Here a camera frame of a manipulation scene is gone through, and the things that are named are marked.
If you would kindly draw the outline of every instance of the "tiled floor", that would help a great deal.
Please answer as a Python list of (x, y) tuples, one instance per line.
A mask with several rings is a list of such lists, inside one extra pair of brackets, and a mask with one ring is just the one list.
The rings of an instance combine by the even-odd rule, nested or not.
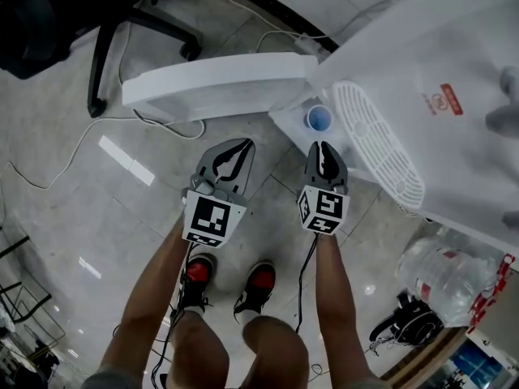
[[(251, 52), (269, 30), (251, 13), (226, 0), (161, 0), (159, 7), (204, 34), (204, 57)], [(105, 70), (106, 117), (130, 116), (121, 106), (116, 79), (126, 35), (127, 30), (120, 28)], [(86, 94), (94, 37), (86, 36), (65, 62), (30, 80), (0, 73), (2, 167), (11, 160), (23, 174), (44, 186), (65, 166), (92, 122)], [(123, 79), (183, 62), (179, 48), (180, 43), (167, 36), (134, 26), (122, 64)], [(294, 47), (286, 37), (270, 36), (263, 50)], [(231, 137), (252, 138), (256, 155), (246, 192), (250, 200), (247, 215), (230, 243), (214, 252), (219, 260), (210, 294), (214, 307), (206, 314), (231, 356), (228, 386), (240, 384), (253, 360), (242, 343), (240, 326), (233, 320), (232, 305), (248, 268), (258, 259), (272, 259), (278, 271), (276, 292), (266, 312), (289, 323), (295, 321), (298, 273), (311, 243), (311, 235), (300, 227), (295, 205), (304, 158), (266, 114), (213, 119), (207, 125), (201, 139), (186, 141), (138, 122), (102, 122), (88, 133), (71, 168), (52, 189), (34, 189), (12, 169), (2, 176), (7, 239), (12, 243), (27, 233), (32, 240), (23, 252), (2, 260), (0, 278), (9, 284), (22, 276), (37, 297), (44, 295), (21, 266), (53, 294), (46, 311), (39, 311), (35, 318), (56, 336), (58, 327), (47, 313), (52, 314), (66, 332), (56, 352), (62, 359), (58, 374), (67, 388), (79, 387), (98, 367), (133, 284), (182, 210), (180, 190), (198, 159), (207, 148)], [(182, 127), (198, 130), (194, 125)], [(101, 150), (98, 142), (102, 136), (152, 172), (153, 183), (143, 184)], [(367, 348), (370, 330), (395, 306), (393, 297), (401, 289), (394, 276), (396, 263), (419, 221), (404, 217), (377, 185), (351, 179), (350, 196), (349, 218), (337, 236), (354, 290), (358, 331)], [(302, 337), (311, 361), (326, 370), (316, 322), (314, 276), (312, 261), (304, 278)], [(35, 323), (29, 326), (38, 328)], [(159, 337), (165, 333), (163, 327)], [(161, 344), (156, 343), (155, 350), (160, 349)], [(401, 357), (402, 350), (383, 348), (380, 357), (367, 356), (380, 374)], [(167, 357), (171, 358), (170, 349)], [(157, 358), (152, 353), (148, 371)], [(168, 367), (165, 361), (162, 369)], [(329, 377), (318, 378), (311, 385), (329, 387)], [(151, 387), (149, 378), (144, 379), (144, 387)]]

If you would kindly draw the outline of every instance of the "blue cup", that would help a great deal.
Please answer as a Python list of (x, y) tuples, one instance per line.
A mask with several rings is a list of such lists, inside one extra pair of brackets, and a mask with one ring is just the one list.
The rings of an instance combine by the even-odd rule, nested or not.
[(305, 115), (305, 126), (318, 132), (325, 132), (332, 128), (333, 114), (324, 105), (314, 105)]

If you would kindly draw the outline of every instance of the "ventilation grille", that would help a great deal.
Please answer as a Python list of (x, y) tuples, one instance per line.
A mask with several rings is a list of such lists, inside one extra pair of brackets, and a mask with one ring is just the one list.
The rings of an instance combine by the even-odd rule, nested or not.
[(333, 85), (337, 113), (380, 185), (402, 205), (418, 209), (425, 186), (397, 137), (356, 83)]

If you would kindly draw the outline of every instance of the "forearm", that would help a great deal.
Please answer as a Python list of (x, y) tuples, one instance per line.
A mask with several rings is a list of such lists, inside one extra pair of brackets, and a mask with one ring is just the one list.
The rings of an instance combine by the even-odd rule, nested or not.
[(319, 239), (315, 282), (317, 315), (332, 387), (374, 378), (358, 339), (354, 298), (335, 237), (321, 235)]
[(321, 235), (317, 242), (315, 292), (321, 324), (334, 321), (355, 326), (354, 298), (335, 236)]
[(182, 239), (182, 218), (137, 280), (118, 331), (101, 361), (102, 365), (126, 371), (138, 381), (143, 377), (186, 256), (188, 242)]
[(174, 226), (137, 280), (121, 324), (154, 318), (159, 323), (168, 309), (189, 242), (182, 239), (182, 218)]

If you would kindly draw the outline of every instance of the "sneaker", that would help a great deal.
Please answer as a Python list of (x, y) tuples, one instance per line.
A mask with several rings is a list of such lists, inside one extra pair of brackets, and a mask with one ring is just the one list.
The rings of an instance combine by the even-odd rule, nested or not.
[(185, 310), (187, 307), (200, 307), (205, 313), (205, 307), (209, 305), (205, 296), (205, 290), (211, 282), (214, 274), (214, 257), (210, 254), (197, 254), (187, 263), (187, 276), (182, 300), (178, 302), (175, 312)]
[(244, 310), (261, 314), (261, 309), (272, 295), (275, 283), (276, 270), (272, 263), (263, 261), (252, 267), (245, 290), (234, 304), (234, 318)]

